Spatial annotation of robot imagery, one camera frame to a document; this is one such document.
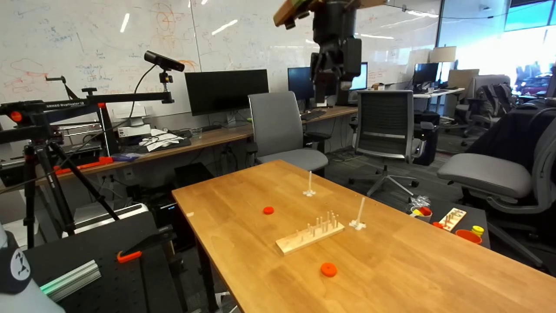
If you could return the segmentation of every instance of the orange disc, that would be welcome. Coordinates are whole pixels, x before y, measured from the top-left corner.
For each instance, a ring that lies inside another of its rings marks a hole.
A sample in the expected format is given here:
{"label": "orange disc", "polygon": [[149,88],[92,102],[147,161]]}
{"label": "orange disc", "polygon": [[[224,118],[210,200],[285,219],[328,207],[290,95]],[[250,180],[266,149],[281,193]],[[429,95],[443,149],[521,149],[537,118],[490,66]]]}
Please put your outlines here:
{"label": "orange disc", "polygon": [[274,207],[264,207],[262,212],[264,212],[266,215],[269,215],[269,213],[274,212]]}
{"label": "orange disc", "polygon": [[434,227],[445,229],[445,226],[441,226],[439,222],[432,222]]}
{"label": "orange disc", "polygon": [[465,240],[469,240],[469,241],[472,241],[472,243],[478,243],[478,245],[483,243],[483,238],[478,236],[478,234],[474,234],[474,233],[471,233],[471,229],[457,229],[455,234],[457,234],[457,236],[462,236],[462,238],[465,238]]}
{"label": "orange disc", "polygon": [[337,274],[337,267],[332,262],[323,262],[320,266],[320,273],[325,274],[325,276],[335,276]]}

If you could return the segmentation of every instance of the orange dot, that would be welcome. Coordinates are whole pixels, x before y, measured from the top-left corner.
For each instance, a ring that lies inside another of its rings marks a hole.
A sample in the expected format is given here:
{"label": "orange dot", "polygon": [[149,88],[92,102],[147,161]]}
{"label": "orange dot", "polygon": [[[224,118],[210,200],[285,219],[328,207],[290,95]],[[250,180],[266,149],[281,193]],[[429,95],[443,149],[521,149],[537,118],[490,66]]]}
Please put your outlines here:
{"label": "orange dot", "polygon": [[335,276],[337,274],[337,267],[332,262],[323,262],[320,266],[320,273],[325,274],[325,276]]}
{"label": "orange dot", "polygon": [[269,213],[274,212],[274,207],[264,207],[262,212],[264,212],[266,215],[269,215]]}
{"label": "orange dot", "polygon": [[21,111],[10,111],[10,118],[12,118],[15,123],[21,123],[21,121],[22,121]]}

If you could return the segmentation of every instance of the orange object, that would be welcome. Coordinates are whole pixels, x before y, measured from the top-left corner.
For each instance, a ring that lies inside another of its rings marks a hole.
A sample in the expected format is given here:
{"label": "orange object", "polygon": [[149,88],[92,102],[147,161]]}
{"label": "orange object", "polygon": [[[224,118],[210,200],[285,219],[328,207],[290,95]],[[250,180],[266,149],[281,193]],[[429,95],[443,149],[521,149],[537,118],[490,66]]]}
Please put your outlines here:
{"label": "orange object", "polygon": [[419,212],[420,212],[422,215],[431,215],[431,213],[432,213],[432,210],[431,210],[429,207],[419,207]]}
{"label": "orange object", "polygon": [[264,207],[262,212],[264,215],[271,215],[274,212],[274,207]]}
{"label": "orange object", "polygon": [[[99,156],[97,161],[90,161],[90,163],[81,163],[78,165],[76,168],[78,170],[85,170],[85,168],[94,168],[94,167],[101,167],[101,165],[106,165],[106,163],[113,163],[114,160],[111,156]],[[66,167],[66,168],[61,168],[61,167],[54,167],[54,172],[55,175],[62,175],[62,173],[69,173],[71,168]]]}
{"label": "orange object", "polygon": [[465,238],[465,240],[469,240],[472,243],[478,243],[478,245],[483,243],[483,238],[474,234],[474,233],[471,233],[471,229],[457,229],[455,234],[460,236],[460,238]]}
{"label": "orange object", "polygon": [[10,120],[14,120],[15,123],[21,123],[22,121],[22,114],[21,111],[10,111]]}
{"label": "orange object", "polygon": [[337,274],[337,267],[332,262],[323,262],[320,266],[320,273],[325,274],[325,276],[335,276]]}
{"label": "orange object", "polygon": [[434,226],[434,227],[439,227],[439,229],[445,229],[445,226],[443,226],[443,224],[439,224],[439,222],[432,222],[432,226]]}
{"label": "orange object", "polygon": [[142,252],[141,250],[135,250],[135,252],[130,252],[130,253],[125,253],[125,255],[121,255],[121,250],[116,253],[116,260],[120,262],[120,264],[125,264],[125,262],[130,262],[130,260],[135,260],[135,259],[139,259],[142,255]]}

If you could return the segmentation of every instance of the table leg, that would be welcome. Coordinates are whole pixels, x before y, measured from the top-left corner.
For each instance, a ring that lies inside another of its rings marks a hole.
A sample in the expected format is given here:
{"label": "table leg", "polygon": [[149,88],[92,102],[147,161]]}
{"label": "table leg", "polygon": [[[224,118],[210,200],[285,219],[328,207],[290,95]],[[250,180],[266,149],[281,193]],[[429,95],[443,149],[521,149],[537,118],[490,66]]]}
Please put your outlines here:
{"label": "table leg", "polygon": [[215,292],[214,292],[214,280],[212,280],[212,269],[210,269],[210,259],[208,253],[205,252],[203,245],[194,240],[198,260],[200,260],[200,273],[203,276],[205,283],[205,292],[207,292],[207,300],[208,300],[208,311],[217,311],[219,306],[215,302]]}

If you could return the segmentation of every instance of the wooden table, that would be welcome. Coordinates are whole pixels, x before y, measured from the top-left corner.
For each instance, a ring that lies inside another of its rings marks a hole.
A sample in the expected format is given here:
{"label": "wooden table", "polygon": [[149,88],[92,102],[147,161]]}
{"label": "wooden table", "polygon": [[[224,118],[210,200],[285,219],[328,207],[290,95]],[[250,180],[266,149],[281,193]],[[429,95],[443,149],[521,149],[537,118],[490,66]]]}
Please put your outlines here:
{"label": "wooden table", "polygon": [[323,120],[332,120],[332,118],[340,118],[340,116],[349,116],[349,114],[356,114],[358,113],[358,106],[332,106],[332,107],[325,107],[325,113],[307,120],[304,123],[318,123]]}
{"label": "wooden table", "polygon": [[[551,311],[556,280],[366,198],[346,227],[281,253],[276,240],[333,210],[347,224],[361,194],[283,161],[174,189],[243,311]],[[320,274],[323,262],[337,276]]]}

